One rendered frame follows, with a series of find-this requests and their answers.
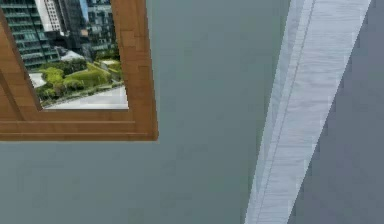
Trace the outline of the wooden framed window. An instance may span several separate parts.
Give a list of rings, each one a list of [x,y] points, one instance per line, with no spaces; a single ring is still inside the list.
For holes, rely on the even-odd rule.
[[[145,0],[111,0],[126,109],[40,106],[0,9],[0,141],[155,141],[158,122]]]

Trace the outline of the pale grey room door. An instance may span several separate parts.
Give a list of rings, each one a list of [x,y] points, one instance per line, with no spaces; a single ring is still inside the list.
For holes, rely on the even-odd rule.
[[[244,224],[287,224],[372,0],[291,0]]]

